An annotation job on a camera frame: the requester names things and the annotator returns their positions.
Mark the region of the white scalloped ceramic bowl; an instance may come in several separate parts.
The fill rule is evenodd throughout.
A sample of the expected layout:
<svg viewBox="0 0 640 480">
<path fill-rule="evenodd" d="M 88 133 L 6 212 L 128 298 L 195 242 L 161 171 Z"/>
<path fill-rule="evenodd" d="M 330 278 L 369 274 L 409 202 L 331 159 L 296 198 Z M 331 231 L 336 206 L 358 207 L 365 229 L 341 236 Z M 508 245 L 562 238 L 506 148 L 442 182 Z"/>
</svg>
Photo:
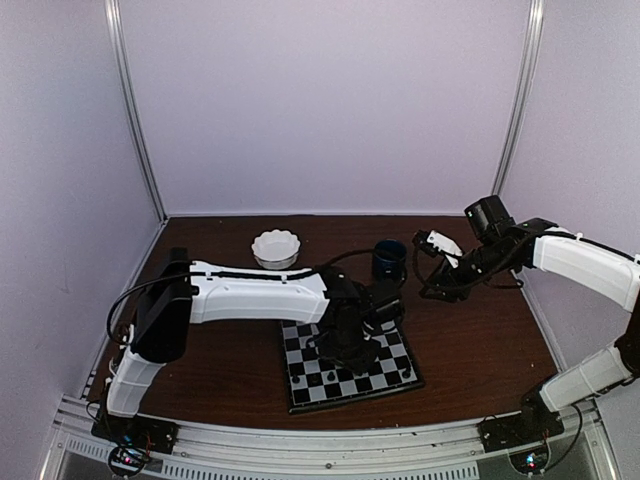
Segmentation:
<svg viewBox="0 0 640 480">
<path fill-rule="evenodd" d="M 293 266 L 299 256 L 301 242 L 289 230 L 271 230 L 255 237 L 251 250 L 256 262 L 267 270 L 285 270 Z"/>
</svg>

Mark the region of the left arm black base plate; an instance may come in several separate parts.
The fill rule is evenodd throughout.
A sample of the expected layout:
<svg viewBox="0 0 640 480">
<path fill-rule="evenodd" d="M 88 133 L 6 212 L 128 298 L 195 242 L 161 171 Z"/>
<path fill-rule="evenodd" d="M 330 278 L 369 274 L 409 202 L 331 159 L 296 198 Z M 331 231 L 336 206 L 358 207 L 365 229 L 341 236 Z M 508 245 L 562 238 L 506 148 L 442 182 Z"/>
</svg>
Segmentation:
<svg viewBox="0 0 640 480">
<path fill-rule="evenodd" d="M 179 426 L 171 421 L 144 416 L 132 418 L 101 413 L 91 428 L 95 437 L 140 450 L 171 454 Z"/>
</svg>

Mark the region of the dark blue ceramic mug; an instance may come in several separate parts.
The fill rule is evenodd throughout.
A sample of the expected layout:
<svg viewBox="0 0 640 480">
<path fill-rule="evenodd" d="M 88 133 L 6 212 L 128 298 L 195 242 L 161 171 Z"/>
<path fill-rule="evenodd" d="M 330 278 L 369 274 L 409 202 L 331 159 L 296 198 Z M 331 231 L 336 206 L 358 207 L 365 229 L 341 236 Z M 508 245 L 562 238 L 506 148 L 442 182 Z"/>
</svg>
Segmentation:
<svg viewBox="0 0 640 480">
<path fill-rule="evenodd" d="M 374 246 L 372 276 L 376 281 L 392 280 L 402 284 L 406 279 L 406 246 L 394 239 L 384 239 Z"/>
</svg>

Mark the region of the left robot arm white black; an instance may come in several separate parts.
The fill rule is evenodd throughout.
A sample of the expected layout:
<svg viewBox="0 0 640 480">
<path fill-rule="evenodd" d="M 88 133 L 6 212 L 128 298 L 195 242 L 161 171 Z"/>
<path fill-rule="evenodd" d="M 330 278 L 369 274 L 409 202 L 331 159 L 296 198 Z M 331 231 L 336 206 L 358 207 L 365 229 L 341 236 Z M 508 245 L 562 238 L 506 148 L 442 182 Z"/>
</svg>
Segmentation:
<svg viewBox="0 0 640 480">
<path fill-rule="evenodd" d="M 190 259 L 171 249 L 156 279 L 135 287 L 139 297 L 130 335 L 108 387 L 106 429 L 123 444 L 144 433 L 136 415 L 157 373 L 180 359 L 189 327 L 219 320 L 276 320 L 313 325 L 319 358 L 354 374 L 377 359 L 376 335 L 404 316 L 392 280 L 363 285 L 329 261 L 294 271 L 238 269 Z"/>
</svg>

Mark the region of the green led circuit board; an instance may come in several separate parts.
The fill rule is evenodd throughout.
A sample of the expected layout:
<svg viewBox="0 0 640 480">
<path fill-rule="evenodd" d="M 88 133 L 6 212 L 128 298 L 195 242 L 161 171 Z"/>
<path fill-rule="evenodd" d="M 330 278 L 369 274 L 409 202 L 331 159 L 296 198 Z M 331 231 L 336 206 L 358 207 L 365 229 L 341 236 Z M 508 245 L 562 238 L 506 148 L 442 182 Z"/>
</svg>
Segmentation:
<svg viewBox="0 0 640 480">
<path fill-rule="evenodd" d="M 142 470 L 146 464 L 140 452 L 123 447 L 115 447 L 108 456 L 107 463 L 117 471 L 134 472 Z"/>
<path fill-rule="evenodd" d="M 539 451 L 524 451 L 511 456 L 511 464 L 521 474 L 536 474 L 543 470 L 549 460 L 549 454 Z"/>
</svg>

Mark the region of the aluminium front rail frame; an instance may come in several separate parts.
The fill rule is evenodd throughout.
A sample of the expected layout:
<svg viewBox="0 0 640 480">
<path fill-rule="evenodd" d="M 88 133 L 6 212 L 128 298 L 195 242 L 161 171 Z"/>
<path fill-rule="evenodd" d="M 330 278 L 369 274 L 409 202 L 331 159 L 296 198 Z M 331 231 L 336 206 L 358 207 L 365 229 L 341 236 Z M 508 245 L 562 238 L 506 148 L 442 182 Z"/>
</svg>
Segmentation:
<svg viewBox="0 0 640 480">
<path fill-rule="evenodd" d="M 107 459 L 115 444 L 91 435 L 85 399 L 63 396 L 36 479 L 118 479 Z M 351 431 L 236 428 L 172 420 L 170 454 L 132 479 L 622 479 L 595 405 L 581 406 L 580 436 L 543 475 L 514 466 L 530 444 L 487 452 L 481 419 Z"/>
</svg>

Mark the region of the left aluminium corner post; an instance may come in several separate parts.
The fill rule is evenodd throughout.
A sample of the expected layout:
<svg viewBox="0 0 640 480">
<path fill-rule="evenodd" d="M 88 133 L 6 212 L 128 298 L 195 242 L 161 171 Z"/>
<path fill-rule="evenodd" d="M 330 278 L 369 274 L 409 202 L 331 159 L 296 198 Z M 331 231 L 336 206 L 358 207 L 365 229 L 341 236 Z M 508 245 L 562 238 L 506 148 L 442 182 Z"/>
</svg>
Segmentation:
<svg viewBox="0 0 640 480">
<path fill-rule="evenodd" d="M 133 80 L 126 50 L 126 41 L 122 24 L 120 2 L 106 0 L 105 13 L 107 27 L 112 43 L 116 67 L 120 80 L 120 88 L 124 100 L 126 118 L 134 146 L 137 162 L 141 169 L 143 183 L 153 206 L 155 216 L 160 223 L 167 221 L 168 216 L 161 198 L 159 187 L 153 172 L 151 160 L 136 102 Z"/>
</svg>

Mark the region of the folding black silver chessboard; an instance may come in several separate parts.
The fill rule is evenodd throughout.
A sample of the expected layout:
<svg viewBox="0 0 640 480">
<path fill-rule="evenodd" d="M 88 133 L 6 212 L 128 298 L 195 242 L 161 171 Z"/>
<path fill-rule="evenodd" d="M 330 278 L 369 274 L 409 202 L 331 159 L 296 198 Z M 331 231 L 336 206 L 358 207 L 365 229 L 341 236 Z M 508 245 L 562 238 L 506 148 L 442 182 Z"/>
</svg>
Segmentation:
<svg viewBox="0 0 640 480">
<path fill-rule="evenodd" d="M 387 397 L 425 385 L 402 329 L 392 322 L 364 339 L 364 351 L 347 364 L 320 355 L 315 324 L 280 324 L 288 412 L 327 410 Z"/>
</svg>

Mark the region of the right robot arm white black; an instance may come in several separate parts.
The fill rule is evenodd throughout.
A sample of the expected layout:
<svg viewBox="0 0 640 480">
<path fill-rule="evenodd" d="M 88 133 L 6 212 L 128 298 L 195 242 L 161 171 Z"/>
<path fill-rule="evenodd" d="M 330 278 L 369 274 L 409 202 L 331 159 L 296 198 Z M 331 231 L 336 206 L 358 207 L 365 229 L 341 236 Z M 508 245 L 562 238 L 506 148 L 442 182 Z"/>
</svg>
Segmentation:
<svg viewBox="0 0 640 480">
<path fill-rule="evenodd" d="M 562 409 L 604 393 L 639 376 L 639 259 L 571 233 L 541 218 L 516 222 L 497 195 L 484 197 L 465 211 L 479 246 L 464 252 L 451 238 L 418 231 L 415 253 L 440 257 L 441 263 L 419 279 L 424 299 L 450 303 L 495 275 L 524 268 L 559 275 L 612 300 L 629 312 L 617 340 L 578 365 L 536 386 L 522 399 L 512 430 L 519 440 L 535 440 Z"/>
</svg>

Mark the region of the right green led circuit board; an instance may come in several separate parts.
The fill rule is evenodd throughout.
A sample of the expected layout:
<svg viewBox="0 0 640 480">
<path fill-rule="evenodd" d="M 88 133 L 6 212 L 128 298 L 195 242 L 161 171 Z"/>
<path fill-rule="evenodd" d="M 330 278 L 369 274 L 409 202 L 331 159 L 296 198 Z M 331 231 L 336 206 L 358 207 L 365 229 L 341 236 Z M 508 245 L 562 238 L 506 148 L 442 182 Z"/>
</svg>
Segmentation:
<svg viewBox="0 0 640 480">
<path fill-rule="evenodd" d="M 521 474 L 536 474 L 543 470 L 549 460 L 549 454 L 539 451 L 524 451 L 511 456 L 511 464 Z"/>
</svg>

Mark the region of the right aluminium corner post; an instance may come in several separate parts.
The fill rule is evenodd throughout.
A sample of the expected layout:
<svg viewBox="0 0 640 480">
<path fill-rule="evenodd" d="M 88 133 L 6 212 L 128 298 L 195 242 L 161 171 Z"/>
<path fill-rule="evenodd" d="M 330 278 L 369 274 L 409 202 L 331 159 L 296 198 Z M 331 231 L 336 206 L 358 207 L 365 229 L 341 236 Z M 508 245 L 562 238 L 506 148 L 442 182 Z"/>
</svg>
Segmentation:
<svg viewBox="0 0 640 480">
<path fill-rule="evenodd" d="M 529 2 L 528 21 L 524 36 L 518 80 L 507 132 L 491 193 L 501 195 L 505 189 L 509 171 L 515 158 L 519 136 L 524 125 L 526 107 L 537 68 L 544 27 L 545 1 Z"/>
</svg>

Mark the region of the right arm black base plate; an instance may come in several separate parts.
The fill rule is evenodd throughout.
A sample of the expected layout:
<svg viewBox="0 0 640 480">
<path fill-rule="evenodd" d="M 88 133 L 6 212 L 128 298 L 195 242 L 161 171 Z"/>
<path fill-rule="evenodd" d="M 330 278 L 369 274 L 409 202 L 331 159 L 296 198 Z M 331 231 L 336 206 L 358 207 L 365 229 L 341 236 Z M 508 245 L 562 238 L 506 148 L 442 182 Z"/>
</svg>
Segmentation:
<svg viewBox="0 0 640 480">
<path fill-rule="evenodd" d="M 541 442 L 565 431 L 558 416 L 543 420 L 541 424 L 531 424 L 525 421 L 521 413 L 487 418 L 477 427 L 486 453 Z"/>
</svg>

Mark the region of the left green led circuit board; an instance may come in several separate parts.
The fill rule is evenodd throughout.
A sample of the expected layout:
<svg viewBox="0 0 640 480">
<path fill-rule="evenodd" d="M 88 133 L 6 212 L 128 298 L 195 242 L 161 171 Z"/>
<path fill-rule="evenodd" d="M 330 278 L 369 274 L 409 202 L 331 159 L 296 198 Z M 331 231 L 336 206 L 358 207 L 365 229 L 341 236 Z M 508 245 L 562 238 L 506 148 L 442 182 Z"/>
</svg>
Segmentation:
<svg viewBox="0 0 640 480">
<path fill-rule="evenodd" d="M 134 472 L 142 470 L 146 464 L 140 452 L 123 447 L 115 447 L 108 456 L 107 463 L 117 471 Z"/>
</svg>

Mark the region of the aluminium corner post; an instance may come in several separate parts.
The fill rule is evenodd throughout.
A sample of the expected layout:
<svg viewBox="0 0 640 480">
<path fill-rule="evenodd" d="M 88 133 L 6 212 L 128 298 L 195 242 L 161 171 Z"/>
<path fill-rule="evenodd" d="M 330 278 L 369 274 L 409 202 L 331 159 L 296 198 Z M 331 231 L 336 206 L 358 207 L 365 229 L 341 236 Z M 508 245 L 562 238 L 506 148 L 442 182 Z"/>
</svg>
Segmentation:
<svg viewBox="0 0 640 480">
<path fill-rule="evenodd" d="M 120 88 L 124 100 L 126 118 L 134 146 L 137 162 L 141 169 L 143 183 L 153 206 L 155 216 L 160 223 L 167 221 L 168 216 L 161 198 L 159 187 L 153 172 L 151 160 L 136 102 L 133 80 L 126 50 L 126 41 L 122 24 L 120 2 L 106 0 L 105 13 L 107 27 L 112 43 L 116 67 L 120 80 Z"/>
<path fill-rule="evenodd" d="M 544 27 L 545 1 L 529 2 L 528 21 L 524 36 L 518 80 L 507 132 L 491 193 L 501 195 L 505 189 L 509 171 L 515 158 L 519 136 L 524 125 L 526 107 L 537 68 Z"/>
</svg>

